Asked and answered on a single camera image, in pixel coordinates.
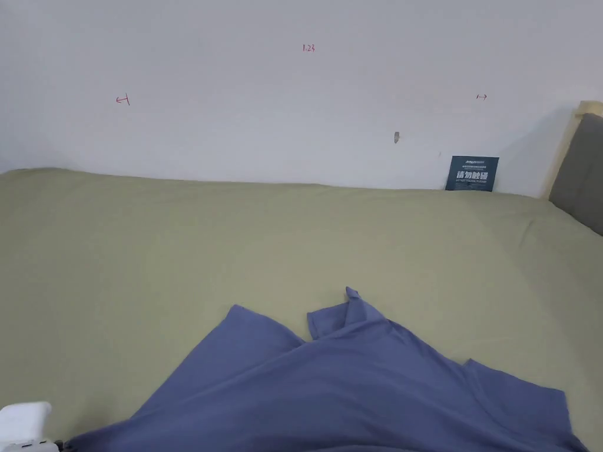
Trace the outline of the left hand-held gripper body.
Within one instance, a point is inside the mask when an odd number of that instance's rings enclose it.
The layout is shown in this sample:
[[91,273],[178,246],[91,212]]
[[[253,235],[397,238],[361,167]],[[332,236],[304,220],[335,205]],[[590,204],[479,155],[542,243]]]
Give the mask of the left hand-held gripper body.
[[46,401],[17,403],[1,409],[1,451],[61,451],[44,434],[52,411]]

